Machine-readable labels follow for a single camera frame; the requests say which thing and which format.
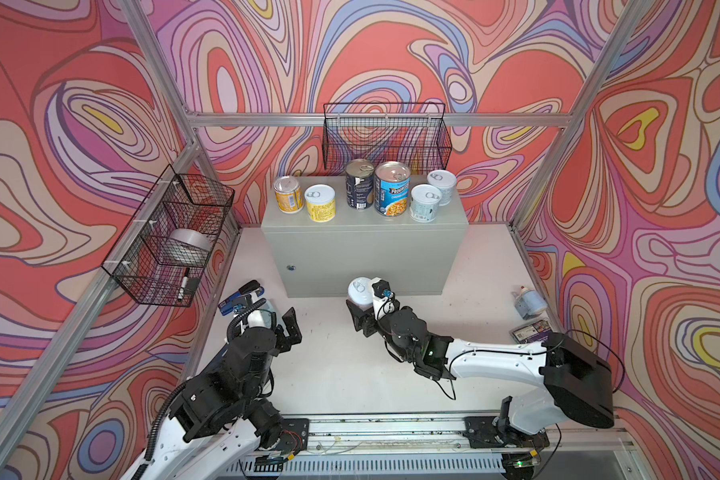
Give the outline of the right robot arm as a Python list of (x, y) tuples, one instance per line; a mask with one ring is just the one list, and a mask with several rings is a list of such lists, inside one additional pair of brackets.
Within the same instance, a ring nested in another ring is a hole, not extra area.
[(564, 333), (515, 345), (438, 335), (381, 278), (352, 280), (347, 307), (356, 330), (366, 337), (379, 334), (394, 360), (411, 364), (428, 380), (480, 377), (530, 386), (503, 399), (488, 429), (490, 447), (519, 446), (565, 420), (596, 429), (615, 424), (611, 366)]

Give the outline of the pale green white can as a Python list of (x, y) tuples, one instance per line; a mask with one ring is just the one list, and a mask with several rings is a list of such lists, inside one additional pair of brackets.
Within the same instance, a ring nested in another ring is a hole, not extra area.
[(427, 182), (440, 191), (440, 206), (448, 205), (451, 202), (457, 184), (457, 177), (452, 172), (448, 170), (433, 170), (428, 173)]

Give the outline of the pink white can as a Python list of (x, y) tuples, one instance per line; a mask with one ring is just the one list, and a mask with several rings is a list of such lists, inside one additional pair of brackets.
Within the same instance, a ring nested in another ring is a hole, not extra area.
[(373, 290), (369, 282), (367, 277), (357, 277), (348, 285), (348, 299), (362, 310), (373, 306)]

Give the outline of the blue label large can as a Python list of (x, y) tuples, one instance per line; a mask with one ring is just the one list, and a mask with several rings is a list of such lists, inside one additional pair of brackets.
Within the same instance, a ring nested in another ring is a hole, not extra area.
[(400, 162), (384, 162), (374, 174), (374, 206), (385, 217), (402, 215), (408, 206), (411, 170)]

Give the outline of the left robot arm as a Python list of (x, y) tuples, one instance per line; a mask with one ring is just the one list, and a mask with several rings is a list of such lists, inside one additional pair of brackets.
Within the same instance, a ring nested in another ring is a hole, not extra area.
[(126, 479), (217, 479), (254, 454), (281, 467), (308, 445), (309, 422), (287, 420), (271, 403), (278, 355), (300, 344), (294, 309), (260, 298), (230, 322), (227, 341), (160, 407)]

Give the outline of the dark tomato can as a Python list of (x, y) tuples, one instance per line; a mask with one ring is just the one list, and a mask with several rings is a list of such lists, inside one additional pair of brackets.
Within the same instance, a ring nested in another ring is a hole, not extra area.
[(374, 171), (374, 165), (365, 159), (355, 159), (346, 165), (346, 198), (349, 207), (365, 210), (372, 206)]

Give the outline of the yellow corn can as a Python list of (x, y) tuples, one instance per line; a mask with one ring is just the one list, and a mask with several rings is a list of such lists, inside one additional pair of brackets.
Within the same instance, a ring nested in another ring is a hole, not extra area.
[(303, 209), (301, 185), (295, 176), (278, 177), (273, 183), (275, 200), (282, 213), (295, 214)]

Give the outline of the white yellow can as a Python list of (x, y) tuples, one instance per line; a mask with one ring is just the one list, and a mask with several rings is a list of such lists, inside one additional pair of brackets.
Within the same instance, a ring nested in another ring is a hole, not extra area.
[(326, 184), (315, 184), (304, 193), (308, 216), (313, 222), (325, 223), (336, 215), (335, 190)]

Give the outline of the light blue white can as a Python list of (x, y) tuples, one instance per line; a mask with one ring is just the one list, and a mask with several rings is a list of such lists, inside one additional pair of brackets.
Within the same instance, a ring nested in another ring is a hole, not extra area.
[(435, 220), (442, 199), (441, 191), (429, 184), (416, 185), (411, 190), (410, 216), (419, 223)]

